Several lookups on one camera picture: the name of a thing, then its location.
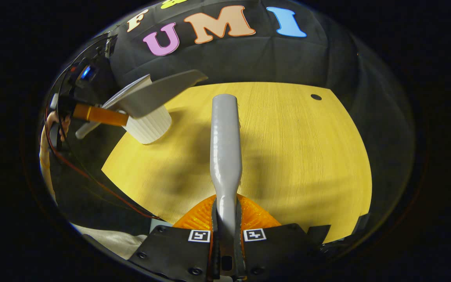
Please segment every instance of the red cable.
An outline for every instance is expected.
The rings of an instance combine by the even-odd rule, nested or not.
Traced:
[[[65,164],[67,164],[70,168],[72,168],[73,170],[75,170],[77,173],[81,174],[82,176],[88,178],[89,180],[95,181],[98,185],[100,185],[102,188],[106,189],[109,193],[111,193],[112,195],[114,195],[116,198],[120,199],[123,203],[125,203],[127,206],[131,207],[134,211],[136,211],[137,213],[141,214],[142,216],[148,217],[148,218],[153,218],[153,219],[158,219],[158,220],[162,220],[161,218],[159,218],[158,216],[150,216],[147,215],[141,211],[139,211],[138,209],[136,209],[136,207],[134,207],[133,205],[131,205],[130,203],[128,203],[125,199],[121,198],[119,195],[117,195],[116,193],[114,193],[113,191],[111,191],[111,189],[107,188],[106,186],[104,186],[104,184],[98,182],[97,180],[93,180],[88,174],[86,174],[84,171],[82,171],[80,168],[77,168],[76,166],[74,166],[73,164],[71,164],[67,159],[65,159],[59,152],[57,152],[57,150],[55,149],[55,147],[53,147],[52,143],[50,142],[50,132],[48,131],[48,123],[47,123],[47,117],[48,117],[48,107],[46,107],[45,110],[45,131],[46,131],[46,135],[48,138],[48,141],[50,143],[50,147],[52,148],[54,154],[56,156],[59,157],[59,159],[62,160],[62,162],[64,162]]]

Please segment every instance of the orange soft gripper pad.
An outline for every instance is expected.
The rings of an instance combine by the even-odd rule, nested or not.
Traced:
[[[215,197],[213,195],[199,202],[173,226],[185,229],[211,230],[211,207]],[[242,212],[241,230],[281,226],[276,219],[254,201],[240,194],[238,194],[238,200],[240,200]]]

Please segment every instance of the blue letter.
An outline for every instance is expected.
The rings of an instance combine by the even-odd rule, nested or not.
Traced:
[[[286,36],[293,37],[306,37],[307,34],[302,32],[295,21],[293,15],[295,12],[289,9],[282,9],[276,7],[267,7],[267,11],[271,11],[276,16],[278,23],[280,24],[279,30],[277,32]]]

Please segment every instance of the wooden table surface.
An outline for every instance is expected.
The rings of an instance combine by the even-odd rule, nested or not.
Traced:
[[[238,98],[238,193],[281,224],[298,223],[306,231],[331,224],[324,243],[350,235],[370,207],[370,165],[356,126],[329,89],[273,82],[189,88],[165,104],[172,125],[163,137],[143,145],[126,133],[102,171],[135,202],[175,223],[215,193],[211,101],[223,93]]]

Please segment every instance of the blue led light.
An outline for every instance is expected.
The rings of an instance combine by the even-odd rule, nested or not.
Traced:
[[[86,68],[86,70],[83,72],[83,74],[81,75],[81,79],[84,79],[86,77],[86,75],[88,74],[88,72],[90,71],[90,66],[88,66]]]

